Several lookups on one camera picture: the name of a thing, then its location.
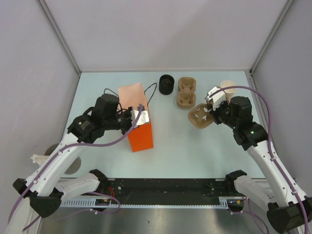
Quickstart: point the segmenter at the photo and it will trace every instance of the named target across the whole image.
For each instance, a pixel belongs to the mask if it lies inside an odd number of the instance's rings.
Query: white table surface
[[[94,106],[104,88],[117,92],[119,86],[141,82],[145,89],[158,82],[163,74],[174,77],[175,88],[167,96],[157,89],[149,104],[154,148],[133,153],[128,139],[110,147],[88,147],[80,155],[81,168],[63,177],[78,177],[99,169],[110,178],[224,178],[226,174],[242,169],[253,178],[264,178],[252,158],[236,144],[229,127],[212,124],[205,129],[196,129],[188,121],[189,109],[176,105],[177,82],[181,77],[196,79],[198,105],[205,102],[212,87],[224,80],[248,86],[244,72],[82,73],[66,126],[88,107]],[[152,88],[147,91],[147,98],[152,92]],[[250,98],[254,120],[259,122],[250,91],[238,90],[236,95]],[[120,136],[120,131],[106,131],[95,143],[111,142]]]

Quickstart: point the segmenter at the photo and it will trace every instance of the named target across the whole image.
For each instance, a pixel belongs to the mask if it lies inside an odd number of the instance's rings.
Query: metal bar
[[[105,199],[107,197],[77,197],[67,200],[61,204],[60,207],[70,207],[70,208],[117,208],[118,205],[96,205],[96,199]],[[227,200],[224,198],[219,199],[220,205],[124,205],[122,208],[174,208],[174,209],[228,209]]]
[[[70,51],[56,21],[54,20],[51,11],[48,7],[48,5],[46,4],[45,0],[36,0],[40,9],[42,10],[46,20],[48,21],[49,25],[51,26],[55,36],[57,37],[59,43],[61,44],[61,47],[63,48],[65,54],[67,55],[70,63],[72,64],[74,70],[76,71],[77,75],[80,76],[81,74],[81,70],[78,67],[78,64],[72,54],[72,52]]]
[[[269,45],[271,44],[273,38],[275,37],[278,29],[280,28],[281,24],[283,23],[286,15],[288,14],[288,12],[289,12],[289,10],[290,10],[290,8],[294,2],[295,2],[295,0],[287,0],[287,2],[285,3],[283,10],[279,14],[272,30],[269,33],[268,38],[266,39],[266,41],[265,41],[264,45],[262,46],[255,62],[253,63],[253,65],[251,67],[251,74],[254,74],[255,70],[257,69],[260,61],[262,60],[265,52],[268,50]]]

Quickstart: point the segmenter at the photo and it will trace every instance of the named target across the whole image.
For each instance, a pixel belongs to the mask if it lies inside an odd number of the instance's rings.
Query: brown cup carrier
[[[210,124],[214,122],[212,116],[206,109],[207,104],[201,103],[191,109],[188,114],[189,121],[199,129],[203,129],[208,127]]]
[[[176,104],[181,108],[192,108],[196,103],[196,80],[192,77],[182,77],[178,82]]]

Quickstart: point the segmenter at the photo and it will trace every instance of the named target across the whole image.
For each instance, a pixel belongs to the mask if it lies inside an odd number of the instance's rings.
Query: cable tie
[[[271,161],[273,161],[273,160],[277,160],[277,156],[274,156],[274,157],[271,157],[271,159],[270,159]]]

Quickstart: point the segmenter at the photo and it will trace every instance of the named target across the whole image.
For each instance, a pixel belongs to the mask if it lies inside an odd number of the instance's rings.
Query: black cable
[[[90,111],[93,110],[94,107],[89,107],[85,112],[83,112],[83,115],[87,115]]]
[[[150,103],[152,97],[154,96],[154,93],[155,93],[156,88],[157,88],[157,83],[155,82],[155,83],[151,84],[151,85],[144,91],[144,95],[145,95],[145,92],[146,92],[149,88],[151,88],[153,85],[155,85],[155,89],[154,89],[154,91],[153,91],[153,93],[152,93],[150,99],[148,100],[147,105]]]
[[[109,89],[109,88],[106,88],[106,89],[104,89],[104,93],[105,93],[106,90],[111,91],[113,94],[115,94],[115,95],[119,98],[119,95],[118,95],[117,93],[115,93],[113,90],[111,90],[111,89]]]
[[[119,114],[119,113],[121,112],[121,114],[122,114],[123,108],[122,108],[122,106],[121,106],[121,103],[119,102],[118,105],[120,106],[120,110],[118,110],[117,113]]]

